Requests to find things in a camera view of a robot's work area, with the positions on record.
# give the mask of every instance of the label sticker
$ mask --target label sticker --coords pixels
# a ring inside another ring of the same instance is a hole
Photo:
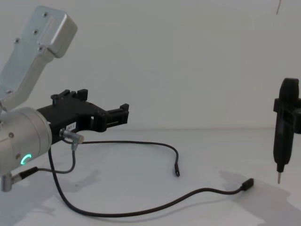
[[[71,123],[70,125],[66,126],[66,130],[74,130],[76,129],[76,122]]]

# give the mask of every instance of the white table surface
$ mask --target white table surface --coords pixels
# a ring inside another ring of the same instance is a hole
[[[86,140],[131,139],[164,142],[179,153],[181,176],[174,175],[173,151],[132,144],[80,145],[75,170],[59,176],[67,198],[79,208],[122,213],[153,208],[194,189],[237,189],[246,193],[197,194],[160,212],[131,218],[89,218],[72,212],[58,195],[52,175],[38,172],[0,193],[0,226],[294,226],[301,225],[301,137],[277,184],[274,130],[108,130],[84,132]],[[71,164],[69,145],[53,146],[57,169]],[[45,154],[23,167],[48,167]]]

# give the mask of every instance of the white wall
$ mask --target white wall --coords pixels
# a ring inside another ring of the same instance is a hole
[[[285,77],[301,73],[301,1],[1,0],[0,68],[34,8],[66,11],[79,30],[25,103],[89,89],[104,109],[130,104],[125,128],[272,127]]]

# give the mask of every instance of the black cable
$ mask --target black cable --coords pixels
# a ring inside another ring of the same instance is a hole
[[[58,174],[71,173],[74,170],[75,164],[76,164],[75,151],[72,151],[72,166],[71,166],[71,168],[69,170],[66,170],[66,171],[56,170],[55,172],[58,173]],[[38,168],[38,171],[52,172],[51,169],[46,169],[46,168]]]
[[[71,209],[73,210],[74,212],[76,213],[79,213],[79,214],[82,214],[82,215],[85,215],[85,216],[91,216],[91,217],[100,217],[100,218],[125,218],[125,217],[133,217],[133,216],[139,216],[139,215],[144,215],[144,214],[149,214],[149,213],[153,213],[153,212],[157,212],[159,210],[163,210],[163,209],[166,209],[168,207],[171,207],[195,194],[198,194],[200,192],[213,192],[213,193],[218,193],[218,194],[225,194],[225,195],[233,195],[233,194],[237,194],[241,191],[246,191],[248,190],[249,188],[251,188],[253,185],[254,185],[254,180],[251,178],[251,179],[248,179],[246,182],[244,182],[242,184],[242,186],[235,190],[235,191],[221,191],[221,190],[217,190],[217,189],[213,189],[213,188],[200,188],[200,189],[197,189],[195,191],[192,191],[172,202],[169,202],[165,205],[162,205],[162,206],[159,206],[159,207],[156,207],[156,208],[152,208],[152,209],[149,209],[149,210],[143,210],[143,211],[137,211],[137,212],[130,212],[130,213],[117,213],[117,214],[109,214],[109,213],[94,213],[94,212],[88,212],[88,211],[84,211],[84,210],[81,210],[75,206],[73,206],[68,200],[67,198],[65,197],[62,189],[61,189],[61,186],[59,184],[59,181],[57,179],[57,175],[56,175],[56,171],[55,171],[55,167],[54,167],[54,164],[53,164],[53,160],[52,160],[52,154],[51,154],[51,149],[48,151],[48,156],[49,156],[49,162],[50,162],[50,167],[51,167],[51,170],[52,170],[52,174],[53,174],[53,178],[54,178],[54,181],[55,181],[55,185],[57,187],[57,190],[62,198],[62,200],[65,202],[65,204]]]
[[[72,144],[72,142],[63,140],[67,144]],[[159,146],[165,146],[170,149],[172,149],[175,152],[175,163],[174,163],[174,171],[177,177],[180,176],[180,169],[178,165],[179,161],[179,153],[177,149],[172,147],[171,145],[168,144],[163,144],[163,143],[157,143],[157,142],[145,142],[145,141],[131,141],[131,140],[107,140],[107,141],[85,141],[82,143],[82,145],[86,144],[107,144],[107,143],[121,143],[121,144],[141,144],[141,145],[159,145]]]

